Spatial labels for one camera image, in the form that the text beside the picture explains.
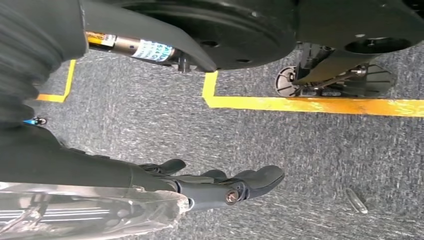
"plastic wrap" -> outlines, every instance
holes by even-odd
[[[0,182],[0,240],[106,240],[174,226],[189,210],[176,192]]]

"shock absorber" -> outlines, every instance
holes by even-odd
[[[86,31],[89,47],[154,62],[178,62],[180,51],[162,43]]]

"blue connector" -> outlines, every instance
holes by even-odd
[[[44,125],[47,123],[47,119],[36,116],[31,120],[25,120],[23,122],[31,125]]]

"yellow floor marking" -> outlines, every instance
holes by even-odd
[[[218,72],[206,73],[202,97],[210,108],[424,117],[424,100],[215,96]]]
[[[66,78],[65,92],[64,92],[63,95],[40,94],[40,95],[38,95],[37,100],[48,101],[48,102],[56,102],[56,103],[65,102],[66,98],[68,97],[69,93],[71,92],[72,79],[74,78],[75,64],[76,64],[76,60],[70,61],[69,71],[67,73],[67,78]]]

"label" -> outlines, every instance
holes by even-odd
[[[115,40],[117,39],[117,36],[112,34],[96,33],[91,31],[86,31],[85,34],[87,34],[89,43],[100,44],[109,47],[113,47]]]
[[[173,47],[171,46],[153,41],[140,40],[137,51],[131,57],[163,62],[171,56],[172,52]]]

